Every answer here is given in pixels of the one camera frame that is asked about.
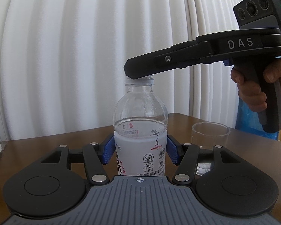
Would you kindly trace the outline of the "person right hand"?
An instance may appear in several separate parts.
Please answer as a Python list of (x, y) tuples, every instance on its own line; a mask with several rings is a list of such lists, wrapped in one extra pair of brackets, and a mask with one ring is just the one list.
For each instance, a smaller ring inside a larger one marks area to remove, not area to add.
[[(262, 112), (267, 108), (267, 94), (261, 91), (259, 84), (246, 80), (244, 75), (235, 68), (231, 70), (231, 79), (237, 83), (238, 96), (251, 111)], [(264, 79), (267, 83), (279, 81), (281, 87), (281, 58), (275, 59), (275, 62), (265, 70)]]

